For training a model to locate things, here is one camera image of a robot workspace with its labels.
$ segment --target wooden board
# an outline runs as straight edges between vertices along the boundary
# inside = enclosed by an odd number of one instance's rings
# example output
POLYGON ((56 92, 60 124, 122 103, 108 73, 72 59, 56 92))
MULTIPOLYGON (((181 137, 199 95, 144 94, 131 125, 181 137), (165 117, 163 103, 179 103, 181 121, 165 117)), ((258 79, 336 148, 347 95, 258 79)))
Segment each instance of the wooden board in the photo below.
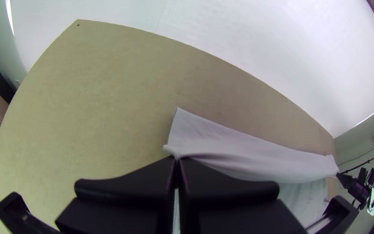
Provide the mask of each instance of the wooden board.
POLYGON ((241 69, 162 36, 78 20, 39 58, 8 109, 0 200, 17 191, 55 226, 76 180, 120 176, 165 157, 176 107, 297 150, 334 151, 314 119, 241 69))

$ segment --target white backdrop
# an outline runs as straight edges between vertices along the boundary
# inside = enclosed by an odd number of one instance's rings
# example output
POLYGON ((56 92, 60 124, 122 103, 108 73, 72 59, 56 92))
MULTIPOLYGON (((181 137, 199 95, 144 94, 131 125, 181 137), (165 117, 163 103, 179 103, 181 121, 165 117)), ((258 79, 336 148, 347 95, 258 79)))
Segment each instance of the white backdrop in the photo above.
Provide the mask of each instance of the white backdrop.
POLYGON ((366 0, 11 0, 28 71, 76 19, 199 48, 264 81, 333 137, 374 112, 374 14, 366 0))

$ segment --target black cable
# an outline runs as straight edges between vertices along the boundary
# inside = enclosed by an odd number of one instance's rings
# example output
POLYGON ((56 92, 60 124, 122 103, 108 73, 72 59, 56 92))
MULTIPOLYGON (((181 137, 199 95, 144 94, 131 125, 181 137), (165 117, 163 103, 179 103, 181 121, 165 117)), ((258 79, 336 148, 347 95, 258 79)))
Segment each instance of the black cable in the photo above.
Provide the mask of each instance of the black cable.
POLYGON ((350 171, 352 171, 352 170, 354 170, 354 169, 356 169, 356 168, 359 168, 359 167, 363 166, 363 165, 366 164, 366 163, 370 163, 370 161, 372 161, 372 160, 374 160, 374 157, 373 157, 372 159, 369 159, 369 160, 367 160, 366 162, 364 162, 364 163, 358 165, 358 166, 355 166, 355 167, 353 167, 353 168, 351 168, 351 169, 349 169, 349 170, 344 171, 342 174, 346 174, 346 173, 348 173, 348 172, 350 172, 350 171))
POLYGON ((369 151, 367 151, 366 153, 364 153, 364 154, 360 155, 360 156, 359 156, 359 157, 357 157, 357 158, 351 159, 351 160, 349 160, 349 161, 345 161, 345 162, 343 162, 343 163, 340 163, 340 164, 338 164, 337 166, 340 166, 340 165, 343 165, 343 164, 345 164, 345 163, 348 163, 348 162, 350 162, 350 161, 356 160, 356 159, 358 159, 358 158, 362 157, 363 155, 366 155, 366 154, 370 153, 370 152, 371 152, 372 150, 374 150, 374 148, 373 148, 373 149, 371 149, 371 150, 369 150, 369 151))

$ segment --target white wall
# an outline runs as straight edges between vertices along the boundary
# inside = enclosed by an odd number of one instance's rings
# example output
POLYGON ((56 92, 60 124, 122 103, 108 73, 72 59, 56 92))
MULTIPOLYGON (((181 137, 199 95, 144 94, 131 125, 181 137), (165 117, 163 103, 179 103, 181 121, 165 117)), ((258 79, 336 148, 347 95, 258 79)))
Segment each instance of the white wall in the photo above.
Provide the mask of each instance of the white wall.
MULTIPOLYGON (((374 112, 374 14, 366 0, 12 0, 11 8, 27 71, 76 19, 98 20, 224 59, 285 95, 334 137, 374 112)), ((18 67, 4 60, 6 51, 0 49, 0 64, 18 67)))
MULTIPOLYGON (((337 153, 338 164, 345 162, 349 159, 353 159, 369 151, 372 148, 374 148, 374 131, 370 133, 364 139, 359 140, 356 144, 350 145, 346 148, 340 148, 339 150, 337 150, 336 153, 337 153)), ((348 162, 348 163, 345 163, 339 166, 340 171, 342 172, 347 169, 353 168, 359 165, 360 163, 365 162, 367 159, 371 159, 372 157, 374 157, 374 151, 370 152, 369 154, 359 159, 356 159, 354 161, 351 161, 351 162, 348 162)), ((368 171, 370 171, 371 168, 374 168, 374 160, 371 161, 369 164, 364 165, 363 167, 365 167, 368 171)), ((360 171, 360 168, 353 170, 349 172, 348 174, 352 175, 354 178, 357 178, 359 171, 360 171)), ((338 193, 342 195, 349 202, 353 201, 353 197, 347 193, 347 190, 343 189, 341 184, 339 184, 338 193)), ((370 229, 372 228, 373 224, 374 224, 374 217, 369 215, 367 211, 364 209, 360 211, 359 215, 357 216, 357 218, 355 219, 355 221, 353 222, 353 224, 347 231, 347 234, 368 233, 370 229)))
POLYGON ((17 88, 17 81, 23 81, 27 74, 11 32, 5 0, 0 0, 0 72, 13 88, 17 88))

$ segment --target white towel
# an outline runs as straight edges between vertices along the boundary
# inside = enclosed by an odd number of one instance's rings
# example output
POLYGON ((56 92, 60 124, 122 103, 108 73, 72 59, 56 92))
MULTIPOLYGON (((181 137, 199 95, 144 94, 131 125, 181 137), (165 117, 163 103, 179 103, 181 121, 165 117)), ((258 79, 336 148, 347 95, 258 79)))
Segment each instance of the white towel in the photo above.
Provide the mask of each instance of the white towel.
POLYGON ((237 179, 275 181, 278 196, 302 225, 321 217, 327 204, 324 178, 339 171, 332 155, 280 146, 176 109, 164 151, 190 157, 237 179))

